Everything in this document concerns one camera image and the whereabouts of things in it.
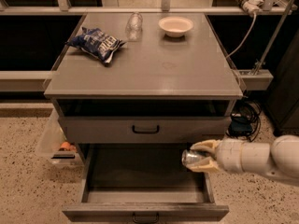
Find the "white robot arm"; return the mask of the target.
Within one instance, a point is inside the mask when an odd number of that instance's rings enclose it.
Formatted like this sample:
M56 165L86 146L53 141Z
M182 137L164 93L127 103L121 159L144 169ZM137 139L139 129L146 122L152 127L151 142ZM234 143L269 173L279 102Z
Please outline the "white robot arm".
M233 138L206 140L184 150L181 161L196 173L250 173L299 186L299 137L295 135L282 135L273 143Z

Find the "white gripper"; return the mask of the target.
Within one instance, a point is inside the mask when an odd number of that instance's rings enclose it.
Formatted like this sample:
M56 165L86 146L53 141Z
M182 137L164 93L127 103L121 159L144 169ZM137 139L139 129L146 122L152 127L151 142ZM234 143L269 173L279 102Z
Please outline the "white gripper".
M243 142L237 139L205 140L197 142L190 150L207 152L211 155L216 153L216 161L205 158L187 166L196 173L216 173L220 168L230 174L242 174L241 150Z

